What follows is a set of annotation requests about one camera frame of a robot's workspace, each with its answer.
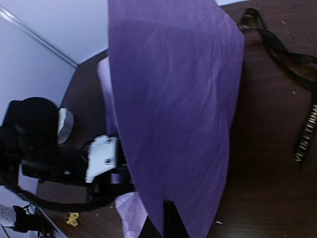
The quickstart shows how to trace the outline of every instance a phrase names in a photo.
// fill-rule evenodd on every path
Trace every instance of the dark wood surface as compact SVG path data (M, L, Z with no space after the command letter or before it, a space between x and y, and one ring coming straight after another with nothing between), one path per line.
M317 55L315 0L252 0L223 9L238 21L247 7L258 9L269 28L292 51ZM62 105L76 115L67 145L106 132L105 107L97 76L101 54L76 71ZM317 69L301 73L316 77ZM292 146L305 118L310 94L271 61L260 37L246 36L245 59L236 118L231 133L227 186L209 238L317 237L317 142L302 170ZM84 201L85 191L54 183L38 186L40 197ZM114 205L80 214L79 226L63 214L47 212L69 238L122 238Z

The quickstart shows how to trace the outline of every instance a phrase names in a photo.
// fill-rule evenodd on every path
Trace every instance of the debris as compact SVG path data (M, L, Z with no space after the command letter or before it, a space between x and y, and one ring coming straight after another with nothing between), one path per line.
M68 221L66 223L76 227L78 225L77 219L79 218L79 213L73 212L73 213L69 213L69 214L70 214L70 216L69 216Z

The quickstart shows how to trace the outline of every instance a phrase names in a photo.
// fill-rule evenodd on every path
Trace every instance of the white wall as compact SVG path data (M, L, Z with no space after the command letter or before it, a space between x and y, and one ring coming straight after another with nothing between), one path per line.
M0 0L77 62L108 48L107 0Z
M0 17L0 122L8 103L28 97L45 97L60 104L75 69ZM20 176L20 185L36 191L36 179ZM0 186L0 203L27 203ZM12 238L25 237L13 233ZM5 234L0 228L0 238Z

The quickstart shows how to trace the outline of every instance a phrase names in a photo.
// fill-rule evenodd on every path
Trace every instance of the white plastic piece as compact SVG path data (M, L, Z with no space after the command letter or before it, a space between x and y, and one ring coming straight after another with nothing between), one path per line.
M14 227L16 222L13 207L6 207L0 204L0 224L4 227Z
M74 126L74 116L67 108L61 108L58 111L58 144L64 143L68 138Z
M92 183L96 176L117 166L117 138L106 135L96 137L88 151L86 183Z

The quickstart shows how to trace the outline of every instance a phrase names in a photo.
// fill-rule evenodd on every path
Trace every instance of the purple cloth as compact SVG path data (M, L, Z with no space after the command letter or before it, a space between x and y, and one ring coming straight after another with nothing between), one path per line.
M118 133L117 120L113 106L113 93L109 58L98 64L98 76L106 104L106 122L108 133ZM112 183L120 183L120 175L111 175ZM124 194L115 199L116 209L122 218L124 238L138 238L148 216L137 192Z
M244 37L213 0L109 0L109 60L132 180L163 232L206 237L224 189Z

